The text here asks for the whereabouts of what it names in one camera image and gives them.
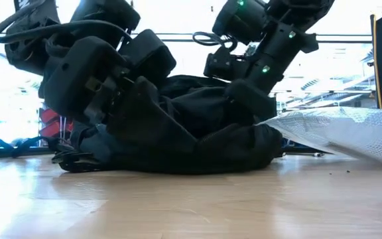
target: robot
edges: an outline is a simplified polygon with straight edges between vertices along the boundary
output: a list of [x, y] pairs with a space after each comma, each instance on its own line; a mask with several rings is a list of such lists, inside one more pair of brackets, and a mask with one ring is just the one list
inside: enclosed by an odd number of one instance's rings
[[[269, 92], [298, 52], [318, 49], [316, 35], [305, 32], [333, 2], [227, 0], [213, 33], [193, 35], [220, 45], [205, 78], [168, 77], [174, 57], [150, 29], [130, 36], [141, 18], [125, 0], [82, 0], [65, 24], [54, 0], [15, 1], [16, 13], [0, 23], [0, 34], [7, 29], [0, 43], [10, 64], [43, 76], [46, 105], [76, 120], [71, 146], [50, 143], [63, 169], [248, 171], [279, 153], [282, 135], [257, 123], [275, 116]], [[259, 45], [238, 56], [239, 42]]]

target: green led light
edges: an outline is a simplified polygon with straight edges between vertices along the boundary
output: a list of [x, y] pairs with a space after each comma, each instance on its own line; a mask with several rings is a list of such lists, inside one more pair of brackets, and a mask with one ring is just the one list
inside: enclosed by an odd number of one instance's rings
[[293, 38], [293, 37], [295, 37], [295, 36], [296, 36], [296, 33], [293, 32], [293, 31], [288, 35], [289, 38]]
[[270, 69], [271, 69], [271, 67], [265, 66], [265, 67], [263, 67], [262, 72], [267, 73]]

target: black fabric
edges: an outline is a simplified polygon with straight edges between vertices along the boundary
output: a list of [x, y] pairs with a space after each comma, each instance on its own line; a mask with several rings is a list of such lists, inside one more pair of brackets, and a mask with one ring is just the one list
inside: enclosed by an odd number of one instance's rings
[[54, 162], [71, 172], [195, 175], [262, 169], [281, 150], [282, 135], [255, 125], [248, 109], [223, 95], [226, 87], [219, 80], [173, 76], [157, 89], [139, 78], [117, 121], [95, 126], [75, 121], [70, 141], [78, 156], [59, 153]]

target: red object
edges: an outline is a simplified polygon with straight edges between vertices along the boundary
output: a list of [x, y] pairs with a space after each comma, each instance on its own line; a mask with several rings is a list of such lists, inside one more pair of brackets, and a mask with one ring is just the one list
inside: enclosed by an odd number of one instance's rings
[[[66, 132], [72, 132], [73, 123], [67, 123]], [[39, 131], [41, 136], [45, 137], [60, 137], [60, 122], [54, 121]]]
[[60, 120], [60, 116], [51, 109], [41, 110], [39, 114], [40, 120], [45, 124], [53, 120]]
[[60, 135], [60, 122], [54, 121], [39, 131], [41, 136], [57, 137]]

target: black bag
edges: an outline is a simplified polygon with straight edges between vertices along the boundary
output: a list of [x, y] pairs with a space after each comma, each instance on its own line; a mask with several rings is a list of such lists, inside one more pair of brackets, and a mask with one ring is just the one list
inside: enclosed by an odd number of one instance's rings
[[226, 87], [220, 80], [173, 76], [157, 89], [139, 78], [115, 127], [75, 121], [74, 149], [58, 152], [53, 162], [70, 172], [195, 175], [262, 169], [281, 150], [282, 135], [255, 125], [253, 114], [224, 96]]

